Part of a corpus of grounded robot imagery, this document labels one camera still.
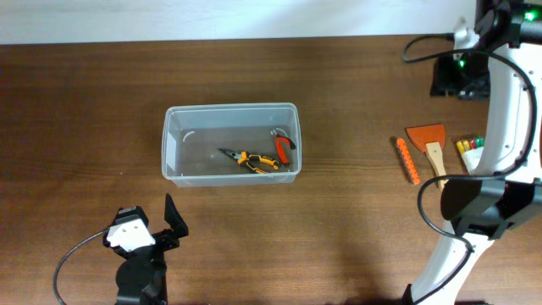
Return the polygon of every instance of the yellow pliers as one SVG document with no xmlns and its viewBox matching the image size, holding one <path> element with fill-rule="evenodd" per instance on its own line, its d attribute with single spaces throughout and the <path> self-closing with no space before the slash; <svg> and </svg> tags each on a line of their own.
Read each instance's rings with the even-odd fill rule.
<svg viewBox="0 0 542 305">
<path fill-rule="evenodd" d="M 259 161 L 263 164 L 271 165 L 273 166 L 274 169 L 279 169 L 280 167 L 279 161 L 269 156 L 250 154 L 249 152 L 246 152 L 246 151 L 234 152 L 232 150 L 222 149 L 222 148 L 219 148 L 219 151 L 225 154 L 226 156 L 234 159 L 240 166 L 244 166 L 248 168 L 252 173 L 267 174 L 268 172 L 254 166 L 254 164 L 252 164 L 251 161 Z"/>
</svg>

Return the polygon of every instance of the white label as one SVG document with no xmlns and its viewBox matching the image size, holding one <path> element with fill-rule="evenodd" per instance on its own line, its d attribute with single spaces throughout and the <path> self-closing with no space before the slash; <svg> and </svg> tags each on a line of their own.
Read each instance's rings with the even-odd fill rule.
<svg viewBox="0 0 542 305">
<path fill-rule="evenodd" d="M 166 164 L 172 169 L 175 169 L 175 152 L 177 151 L 177 141 L 168 133 L 166 140 Z"/>
</svg>

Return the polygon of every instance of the wooden table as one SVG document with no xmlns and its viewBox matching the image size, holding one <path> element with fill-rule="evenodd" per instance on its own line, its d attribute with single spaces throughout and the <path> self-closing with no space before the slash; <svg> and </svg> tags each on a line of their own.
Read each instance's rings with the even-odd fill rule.
<svg viewBox="0 0 542 305">
<path fill-rule="evenodd" d="M 0 47 L 0 303 L 54 304 L 58 260 L 118 207 L 142 206 L 151 231 L 165 228 L 166 192 L 191 230 L 166 254 L 172 304 L 399 298 L 438 236 L 418 215 L 418 188 L 390 138 L 444 123 L 445 166 L 459 173 L 451 139 L 483 135 L 488 109 L 430 98 L 432 64 L 401 62 L 409 39 Z M 293 184 L 180 189 L 162 177 L 167 108 L 275 101 L 299 109 L 303 168 Z M 409 146 L 427 180 L 429 162 Z M 426 198 L 440 222 L 436 187 Z M 506 233 L 459 299 L 539 303 L 541 230 L 537 219 Z M 114 303 L 122 262 L 93 241 L 64 266 L 62 295 Z"/>
</svg>

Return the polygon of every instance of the wooden handle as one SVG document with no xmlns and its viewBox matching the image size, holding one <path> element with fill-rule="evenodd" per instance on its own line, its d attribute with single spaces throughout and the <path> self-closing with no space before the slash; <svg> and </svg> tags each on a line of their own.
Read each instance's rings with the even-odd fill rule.
<svg viewBox="0 0 542 305">
<path fill-rule="evenodd" d="M 427 148 L 427 152 L 425 152 L 425 155 L 433 166 L 435 175 L 446 175 L 446 170 L 444 169 L 444 161 L 442 160 L 442 149 L 440 149 L 440 144 L 438 142 L 427 143 L 425 144 L 425 147 Z M 439 190 L 444 190 L 444 184 L 446 184 L 446 182 L 448 182 L 448 180 L 440 180 L 438 182 Z"/>
</svg>

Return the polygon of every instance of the pliers handle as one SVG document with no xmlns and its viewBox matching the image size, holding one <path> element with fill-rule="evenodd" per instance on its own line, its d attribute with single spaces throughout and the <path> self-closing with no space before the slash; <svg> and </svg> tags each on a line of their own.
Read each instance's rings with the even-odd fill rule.
<svg viewBox="0 0 542 305">
<path fill-rule="evenodd" d="M 251 161 L 259 161 L 263 164 L 269 164 L 273 166 L 274 169 L 279 169 L 280 163 L 279 161 L 269 157 L 269 156 L 263 156 L 263 155 L 256 155 L 256 154 L 250 154 L 249 152 L 241 152 L 241 158 L 237 160 L 237 163 L 240 166 L 245 166 L 248 168 L 251 172 L 254 172 L 256 174 L 267 174 L 268 172 L 259 169 L 258 167 L 254 166 L 254 164 L 251 163 Z"/>
</svg>

